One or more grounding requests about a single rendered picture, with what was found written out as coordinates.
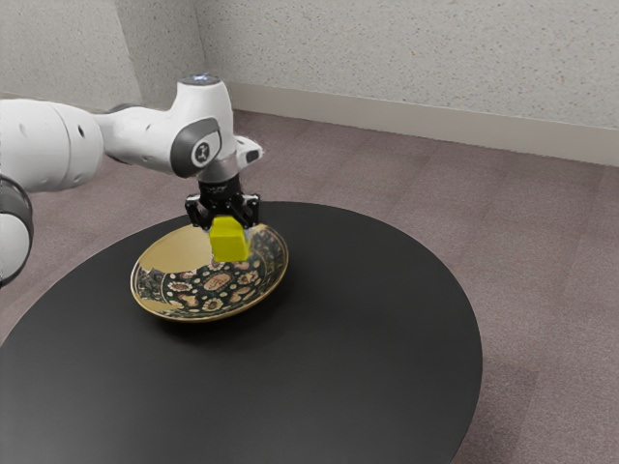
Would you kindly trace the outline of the yellow block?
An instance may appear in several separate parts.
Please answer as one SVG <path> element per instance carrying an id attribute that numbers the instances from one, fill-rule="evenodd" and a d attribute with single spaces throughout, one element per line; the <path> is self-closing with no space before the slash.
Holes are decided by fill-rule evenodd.
<path id="1" fill-rule="evenodd" d="M 234 217 L 215 217 L 209 230 L 209 241 L 216 262 L 243 262 L 250 256 L 246 229 Z"/>

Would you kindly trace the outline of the gold rimmed patterned plate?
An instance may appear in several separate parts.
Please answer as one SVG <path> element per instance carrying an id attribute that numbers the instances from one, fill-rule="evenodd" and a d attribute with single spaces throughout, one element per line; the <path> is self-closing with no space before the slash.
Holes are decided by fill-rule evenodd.
<path id="1" fill-rule="evenodd" d="M 280 284 L 289 253 L 283 238 L 260 224 L 242 262 L 215 262 L 207 234 L 180 227 L 150 245 L 134 264 L 131 290 L 138 304 L 165 320 L 201 323 L 239 314 Z"/>

